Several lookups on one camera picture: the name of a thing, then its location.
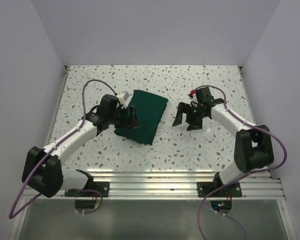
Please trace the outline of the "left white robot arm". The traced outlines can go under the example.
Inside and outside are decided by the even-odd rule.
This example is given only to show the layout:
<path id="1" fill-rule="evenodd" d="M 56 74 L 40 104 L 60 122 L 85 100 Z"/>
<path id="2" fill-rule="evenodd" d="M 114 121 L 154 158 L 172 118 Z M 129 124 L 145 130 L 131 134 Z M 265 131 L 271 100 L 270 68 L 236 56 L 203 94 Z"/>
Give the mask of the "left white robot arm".
<path id="1" fill-rule="evenodd" d="M 141 127 L 136 108 L 128 104 L 129 93 L 106 94 L 98 105 L 84 111 L 78 124 L 58 140 L 43 148 L 31 148 L 26 157 L 21 180 L 25 186 L 51 198 L 61 190 L 95 194 L 94 178 L 84 170 L 68 170 L 66 161 L 86 142 L 100 135 L 109 126 L 123 129 Z"/>

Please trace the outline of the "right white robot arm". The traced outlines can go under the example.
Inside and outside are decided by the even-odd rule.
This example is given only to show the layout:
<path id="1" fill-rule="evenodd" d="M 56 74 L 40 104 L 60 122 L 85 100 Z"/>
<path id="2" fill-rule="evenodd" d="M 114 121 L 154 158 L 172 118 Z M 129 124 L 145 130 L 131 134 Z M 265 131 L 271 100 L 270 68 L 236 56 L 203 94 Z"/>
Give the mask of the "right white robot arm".
<path id="1" fill-rule="evenodd" d="M 182 123 L 183 116 L 187 130 L 200 130 L 204 118 L 222 125 L 235 139 L 233 161 L 215 174 L 212 189 L 217 196 L 225 196 L 231 185 L 245 174 L 262 169 L 274 162 L 274 153 L 269 128 L 255 125 L 242 118 L 227 106 L 226 97 L 214 98 L 212 86 L 197 87 L 189 93 L 190 103 L 180 102 L 173 126 Z"/>

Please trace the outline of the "green surgical drape cloth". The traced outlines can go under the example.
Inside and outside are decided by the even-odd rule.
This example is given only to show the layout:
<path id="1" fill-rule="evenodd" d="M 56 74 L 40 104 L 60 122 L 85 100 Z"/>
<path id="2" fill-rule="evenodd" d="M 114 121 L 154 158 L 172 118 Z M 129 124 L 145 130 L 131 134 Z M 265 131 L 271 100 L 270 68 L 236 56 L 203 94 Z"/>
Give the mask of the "green surgical drape cloth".
<path id="1" fill-rule="evenodd" d="M 136 116 L 141 127 L 133 129 L 117 128 L 114 133 L 139 144 L 152 145 L 168 101 L 167 98 L 160 95 L 135 90 L 129 105 L 135 107 Z"/>

